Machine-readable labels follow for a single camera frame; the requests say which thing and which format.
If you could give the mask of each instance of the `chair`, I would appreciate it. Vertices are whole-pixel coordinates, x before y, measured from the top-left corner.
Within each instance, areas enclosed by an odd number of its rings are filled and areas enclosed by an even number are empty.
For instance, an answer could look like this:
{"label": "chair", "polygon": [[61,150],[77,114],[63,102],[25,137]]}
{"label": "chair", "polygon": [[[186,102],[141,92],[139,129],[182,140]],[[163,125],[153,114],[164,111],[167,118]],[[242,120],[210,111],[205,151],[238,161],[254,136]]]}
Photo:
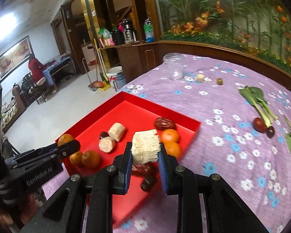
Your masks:
{"label": "chair", "polygon": [[29,92],[33,94],[33,97],[36,100],[36,102],[39,104],[39,100],[41,100],[41,98],[44,100],[44,102],[46,102],[46,100],[45,100],[45,92],[44,92],[43,87],[42,86],[38,86],[35,83],[35,81],[32,78],[32,75],[30,73],[26,74],[23,79],[30,86]]}

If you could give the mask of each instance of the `white tile floor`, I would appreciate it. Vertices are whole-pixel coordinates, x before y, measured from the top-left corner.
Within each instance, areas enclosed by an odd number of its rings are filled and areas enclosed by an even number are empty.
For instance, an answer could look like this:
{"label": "white tile floor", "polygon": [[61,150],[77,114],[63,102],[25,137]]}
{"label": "white tile floor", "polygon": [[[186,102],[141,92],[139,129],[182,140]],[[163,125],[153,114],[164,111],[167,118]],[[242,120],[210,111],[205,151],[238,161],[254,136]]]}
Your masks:
{"label": "white tile floor", "polygon": [[94,94],[88,89],[87,75],[72,78],[40,105],[33,102],[6,132],[11,144],[25,152],[54,143],[88,112],[115,94],[112,88]]}

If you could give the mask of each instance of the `floral glass mural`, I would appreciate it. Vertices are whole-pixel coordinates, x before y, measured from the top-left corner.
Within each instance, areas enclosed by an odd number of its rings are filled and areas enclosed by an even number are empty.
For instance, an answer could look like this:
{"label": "floral glass mural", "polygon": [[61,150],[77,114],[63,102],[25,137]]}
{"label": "floral glass mural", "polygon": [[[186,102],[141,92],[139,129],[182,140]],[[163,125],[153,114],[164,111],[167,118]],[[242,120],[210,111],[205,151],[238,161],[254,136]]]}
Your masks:
{"label": "floral glass mural", "polygon": [[291,15],[281,0],[156,0],[162,39],[250,53],[291,74]]}

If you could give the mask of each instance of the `floral tablecloth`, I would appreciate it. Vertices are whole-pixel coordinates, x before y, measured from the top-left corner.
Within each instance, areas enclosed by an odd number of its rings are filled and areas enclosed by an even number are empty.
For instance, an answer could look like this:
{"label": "floral tablecloth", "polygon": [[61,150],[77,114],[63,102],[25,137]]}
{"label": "floral tablecloth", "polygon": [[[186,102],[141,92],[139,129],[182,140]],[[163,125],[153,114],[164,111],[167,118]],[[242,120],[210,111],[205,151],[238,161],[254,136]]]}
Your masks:
{"label": "floral tablecloth", "polygon": [[[199,120],[199,134],[180,163],[197,174],[220,174],[269,232],[280,233],[291,218],[291,154],[284,138],[289,127],[283,116],[291,121],[291,92],[250,69],[208,57],[184,55],[183,69],[183,80],[171,81],[163,63],[122,90]],[[204,83],[194,80],[197,74]],[[272,139],[252,128],[258,113],[238,92],[245,85],[261,88],[278,116]],[[113,232],[175,232],[177,207],[177,197],[157,192]]]}

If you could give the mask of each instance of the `framed painting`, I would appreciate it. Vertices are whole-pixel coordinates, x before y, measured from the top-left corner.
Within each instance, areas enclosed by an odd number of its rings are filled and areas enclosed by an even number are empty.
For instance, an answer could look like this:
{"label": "framed painting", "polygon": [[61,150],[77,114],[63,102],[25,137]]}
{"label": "framed painting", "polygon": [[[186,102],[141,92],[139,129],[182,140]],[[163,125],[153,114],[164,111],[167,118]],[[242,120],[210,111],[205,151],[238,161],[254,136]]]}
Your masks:
{"label": "framed painting", "polygon": [[29,59],[33,53],[29,36],[24,37],[0,55],[0,82]]}

